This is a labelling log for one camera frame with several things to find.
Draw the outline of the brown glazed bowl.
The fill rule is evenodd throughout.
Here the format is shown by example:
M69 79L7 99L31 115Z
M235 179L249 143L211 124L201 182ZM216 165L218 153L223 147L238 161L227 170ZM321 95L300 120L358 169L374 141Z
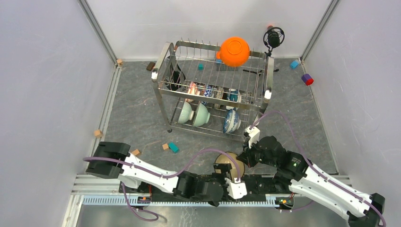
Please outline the brown glazed bowl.
M236 162L237 166L234 164L234 162L231 159L229 159L227 156L222 155L222 154L220 154L216 158L214 164L216 164L216 165L223 164L226 166L228 164L230 164L231 169L230 169L229 173L231 176L231 180L235 180L238 177L242 178L244 175L244 172L245 172L245 164L242 161L236 159L237 154L232 153L232 152L227 152L227 154L232 157L232 159Z

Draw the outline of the blue white floral bowl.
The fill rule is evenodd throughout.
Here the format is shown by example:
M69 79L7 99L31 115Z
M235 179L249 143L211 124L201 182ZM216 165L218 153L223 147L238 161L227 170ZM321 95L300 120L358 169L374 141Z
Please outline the blue white floral bowl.
M233 133L239 129L240 125L241 119L239 114L234 109L231 109L227 112L222 131L225 134Z

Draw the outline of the celadon green bowl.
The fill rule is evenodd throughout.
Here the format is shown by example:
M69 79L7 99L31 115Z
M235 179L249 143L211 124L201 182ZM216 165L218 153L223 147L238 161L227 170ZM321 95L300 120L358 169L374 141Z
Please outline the celadon green bowl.
M210 118L210 113L207 110L206 106L203 104L199 104L195 113L195 119L193 120L193 127L200 127L206 123L208 123Z

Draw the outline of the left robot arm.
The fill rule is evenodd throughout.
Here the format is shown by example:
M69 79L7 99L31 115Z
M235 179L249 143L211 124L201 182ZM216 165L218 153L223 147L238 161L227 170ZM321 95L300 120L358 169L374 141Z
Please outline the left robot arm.
M224 195L238 200L246 195L246 188L240 177L230 179L229 173L223 179L202 179L187 172L168 171L140 160L130 152L130 145L120 142L100 142L91 157L85 157L86 172L104 179L118 179L124 187L144 192L148 185L158 188L183 201L208 202L218 206Z

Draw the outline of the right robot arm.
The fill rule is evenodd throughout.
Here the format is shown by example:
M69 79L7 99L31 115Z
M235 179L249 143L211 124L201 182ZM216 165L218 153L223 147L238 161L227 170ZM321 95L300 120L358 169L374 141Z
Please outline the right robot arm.
M274 136L244 136L238 159L249 167L258 163L275 167L276 192L303 195L341 216L350 227L386 226L382 195L360 192L333 178L302 154L283 148Z

